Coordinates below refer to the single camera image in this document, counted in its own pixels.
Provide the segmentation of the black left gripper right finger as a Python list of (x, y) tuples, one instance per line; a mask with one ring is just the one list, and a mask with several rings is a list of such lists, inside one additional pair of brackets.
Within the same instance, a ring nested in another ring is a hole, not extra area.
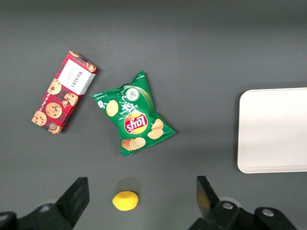
[(190, 230), (295, 230), (285, 214), (272, 207), (259, 207), (254, 213), (234, 202), (222, 201), (206, 176), (198, 176), (196, 197), (202, 217)]

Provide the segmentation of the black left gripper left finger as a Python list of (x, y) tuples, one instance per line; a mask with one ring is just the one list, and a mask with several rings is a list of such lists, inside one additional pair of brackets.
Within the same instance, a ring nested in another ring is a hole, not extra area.
[(1, 212), (2, 230), (71, 230), (89, 203), (88, 178), (79, 177), (54, 204), (43, 204), (17, 218), (12, 211)]

